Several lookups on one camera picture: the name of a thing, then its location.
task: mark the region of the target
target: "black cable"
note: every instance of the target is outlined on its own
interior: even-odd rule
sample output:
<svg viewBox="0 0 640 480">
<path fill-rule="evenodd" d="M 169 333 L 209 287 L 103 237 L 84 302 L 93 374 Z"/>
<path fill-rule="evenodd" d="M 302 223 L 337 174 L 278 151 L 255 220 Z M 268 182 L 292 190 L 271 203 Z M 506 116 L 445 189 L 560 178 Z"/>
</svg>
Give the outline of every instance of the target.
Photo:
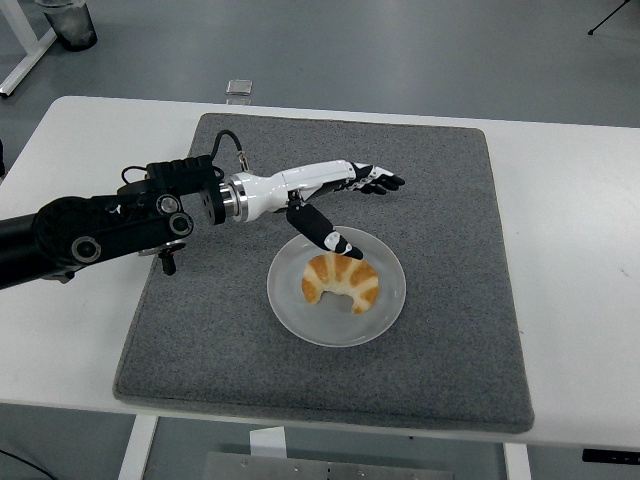
<svg viewBox="0 0 640 480">
<path fill-rule="evenodd" d="M 127 178 L 125 177 L 125 174 L 126 174 L 129 170 L 142 170 L 143 172 L 146 172 L 146 171 L 147 171 L 147 169 L 146 169 L 146 168 L 144 168 L 144 167 L 138 167 L 137 165 L 132 165 L 132 166 L 127 167 L 127 168 L 125 168 L 124 170 L 122 170 L 122 173 L 120 173 L 120 178 L 122 178 L 122 181 L 123 181 L 124 183 L 126 183 L 127 185 L 129 185 L 129 183 L 131 183 L 131 182 L 129 182 L 129 181 L 127 180 Z"/>
<path fill-rule="evenodd" d="M 53 475 L 51 475 L 49 472 L 47 472 L 46 470 L 43 470 L 42 468 L 38 467 L 37 465 L 34 465 L 31 462 L 28 462 L 27 460 L 25 460 L 24 458 L 20 458 L 17 455 L 14 455 L 13 453 L 9 453 L 9 452 L 5 452 L 4 450 L 0 449 L 0 453 L 7 455 L 8 457 L 11 458 L 15 458 L 16 460 L 18 460 L 19 462 L 22 462 L 26 465 L 29 465 L 32 468 L 35 468 L 36 470 L 38 470 L 40 473 L 44 473 L 47 477 L 49 477 L 51 480 L 58 480 L 56 477 L 54 477 Z"/>
<path fill-rule="evenodd" d="M 218 153 L 218 148 L 220 147 L 220 140 L 222 140 L 222 137 L 224 137 L 225 135 L 228 135 L 229 137 L 231 137 L 231 139 L 233 140 L 233 143 L 236 144 L 236 148 L 238 149 L 239 152 L 242 151 L 242 145 L 240 145 L 240 140 L 238 140 L 238 137 L 236 136 L 235 133 L 233 133 L 231 130 L 220 130 L 216 135 L 215 141 L 213 142 L 213 150 L 211 150 L 211 159 L 216 158 L 216 154 Z"/>
</svg>

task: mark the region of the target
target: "white table frame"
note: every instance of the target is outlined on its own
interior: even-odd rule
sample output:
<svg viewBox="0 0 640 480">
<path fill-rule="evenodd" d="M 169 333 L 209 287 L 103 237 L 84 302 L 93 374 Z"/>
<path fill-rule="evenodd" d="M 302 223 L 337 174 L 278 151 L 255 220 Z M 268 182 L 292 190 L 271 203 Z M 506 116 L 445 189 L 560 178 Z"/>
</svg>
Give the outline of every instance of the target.
<svg viewBox="0 0 640 480">
<path fill-rule="evenodd" d="M 18 84 L 26 77 L 27 73 L 38 63 L 57 36 L 50 28 L 40 40 L 29 24 L 20 4 L 17 0 L 0 0 L 0 11 L 4 14 L 13 33 L 24 48 L 26 56 L 13 69 L 7 78 L 0 84 L 0 96 L 8 97 L 13 93 Z"/>
</svg>

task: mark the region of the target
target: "robotic hand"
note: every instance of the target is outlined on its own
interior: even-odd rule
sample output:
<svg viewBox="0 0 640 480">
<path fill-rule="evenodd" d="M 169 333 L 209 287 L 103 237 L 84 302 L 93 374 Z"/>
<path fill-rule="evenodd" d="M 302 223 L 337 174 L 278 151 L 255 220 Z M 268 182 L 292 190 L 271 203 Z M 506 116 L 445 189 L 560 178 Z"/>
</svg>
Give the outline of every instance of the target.
<svg viewBox="0 0 640 480">
<path fill-rule="evenodd" d="M 286 210 L 289 223 L 319 248 L 362 259 L 362 252 L 336 232 L 309 200 L 344 189 L 384 195 L 403 184 L 404 180 L 382 168 L 335 160 L 292 168 L 268 178 L 245 171 L 231 175 L 228 186 L 235 197 L 236 220 L 251 221 L 265 211 Z"/>
<path fill-rule="evenodd" d="M 230 176 L 213 165 L 224 135 L 234 140 L 242 168 Z M 130 169 L 144 170 L 145 179 L 128 182 Z M 193 231 L 181 197 L 193 193 L 200 194 L 214 225 L 228 217 L 249 222 L 267 211 L 286 211 L 289 223 L 319 248 L 361 259 L 362 252 L 309 200 L 345 189 L 385 194 L 404 184 L 380 167 L 344 160 L 259 177 L 228 130 L 218 133 L 211 155 L 128 167 L 122 178 L 126 185 L 116 195 L 59 198 L 36 214 L 0 221 L 0 289 L 37 278 L 67 282 L 81 268 L 134 252 L 157 253 L 172 275 L 173 254 Z"/>
</svg>

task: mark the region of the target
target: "croissant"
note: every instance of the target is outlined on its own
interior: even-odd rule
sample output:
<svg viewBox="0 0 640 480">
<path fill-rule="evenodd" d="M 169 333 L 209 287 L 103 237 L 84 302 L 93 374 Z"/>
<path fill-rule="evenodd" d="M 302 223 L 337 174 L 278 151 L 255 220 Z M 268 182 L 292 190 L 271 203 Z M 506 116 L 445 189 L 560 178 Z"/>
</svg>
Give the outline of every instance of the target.
<svg viewBox="0 0 640 480">
<path fill-rule="evenodd" d="M 373 306 L 378 291 L 378 274 L 369 263 L 333 252 L 312 258 L 302 277 L 307 302 L 318 303 L 323 292 L 348 295 L 353 299 L 351 311 L 356 314 Z"/>
</svg>

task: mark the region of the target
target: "black robot arm segment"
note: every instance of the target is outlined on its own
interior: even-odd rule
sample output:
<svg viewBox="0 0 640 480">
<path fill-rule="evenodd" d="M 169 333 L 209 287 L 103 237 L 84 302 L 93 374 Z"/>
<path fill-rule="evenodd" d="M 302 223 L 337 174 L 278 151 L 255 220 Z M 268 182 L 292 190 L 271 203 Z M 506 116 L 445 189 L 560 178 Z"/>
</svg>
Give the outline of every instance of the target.
<svg viewBox="0 0 640 480">
<path fill-rule="evenodd" d="M 37 278 L 67 281 L 80 268 L 157 249 L 166 273 L 170 255 L 193 231 L 180 197 L 199 193 L 214 224 L 224 222 L 224 172 L 210 156 L 147 165 L 147 178 L 116 195 L 63 197 L 38 213 L 0 221 L 0 288 Z"/>
</svg>

